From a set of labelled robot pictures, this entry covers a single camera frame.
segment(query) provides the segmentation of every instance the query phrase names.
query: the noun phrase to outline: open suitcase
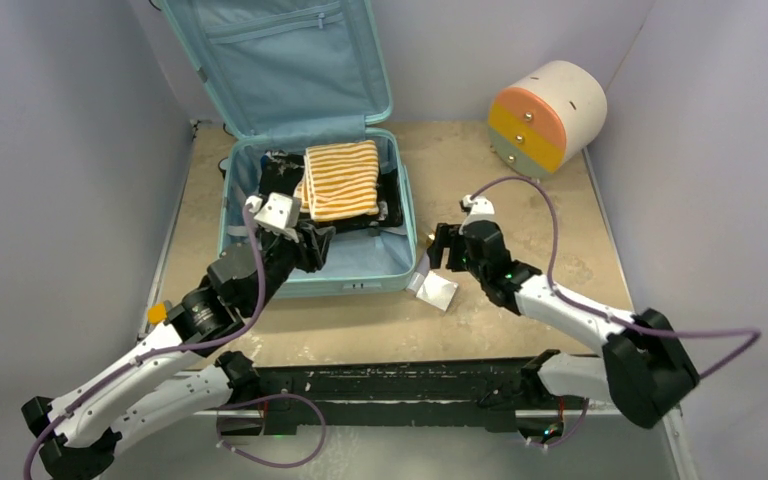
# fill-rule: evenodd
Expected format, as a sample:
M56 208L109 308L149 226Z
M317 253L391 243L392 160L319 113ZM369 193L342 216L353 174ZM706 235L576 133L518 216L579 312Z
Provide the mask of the open suitcase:
M276 297L404 289L416 264L410 183L395 137L371 125L392 96L368 0L164 0L163 11L237 143L225 179L219 251L258 193L267 149L375 141L380 173L397 171L403 224L334 237L325 267L296 270Z

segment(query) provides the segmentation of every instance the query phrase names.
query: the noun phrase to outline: folded striped cloth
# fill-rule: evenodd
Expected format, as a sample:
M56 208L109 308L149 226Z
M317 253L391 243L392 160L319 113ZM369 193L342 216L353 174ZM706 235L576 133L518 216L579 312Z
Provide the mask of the folded striped cloth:
M378 148L372 140L309 147L295 196L314 221L378 214Z

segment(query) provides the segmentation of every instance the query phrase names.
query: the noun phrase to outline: paper tag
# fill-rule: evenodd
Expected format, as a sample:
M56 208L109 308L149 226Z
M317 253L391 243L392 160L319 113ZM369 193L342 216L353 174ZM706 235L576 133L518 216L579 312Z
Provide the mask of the paper tag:
M452 299L457 291L457 283L446 280L434 272L428 272L428 275L416 292L416 298L434 305L445 312L449 309L449 305L452 304Z

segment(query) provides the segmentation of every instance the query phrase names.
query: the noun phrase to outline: suitcase zipper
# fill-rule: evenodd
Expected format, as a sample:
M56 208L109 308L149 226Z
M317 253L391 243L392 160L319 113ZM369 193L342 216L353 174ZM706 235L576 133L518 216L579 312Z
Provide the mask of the suitcase zipper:
M208 27L205 28L205 34L213 44L237 43L300 28L323 29L325 25L341 20L343 13L340 12L340 4L331 3L241 24Z

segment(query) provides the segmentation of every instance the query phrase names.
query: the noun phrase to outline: white bracket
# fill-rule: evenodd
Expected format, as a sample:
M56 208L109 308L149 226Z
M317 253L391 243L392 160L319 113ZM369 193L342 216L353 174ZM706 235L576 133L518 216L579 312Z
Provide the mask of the white bracket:
M605 361L601 357L574 357L559 353L540 367L537 376L552 395L611 401Z
M493 221L496 215L496 211L493 208L493 204L487 197L475 197L471 198L469 195L464 196L461 200L461 205L464 208L469 209L469 214L466 216L466 220L461 224L461 228L458 233L463 234L463 228L470 223L478 222L481 220Z
M246 206L251 207L255 212L254 220L259 226L299 243L299 234L295 230L301 210L299 199L280 193L270 193L269 199L263 205L263 200L253 195L246 199Z

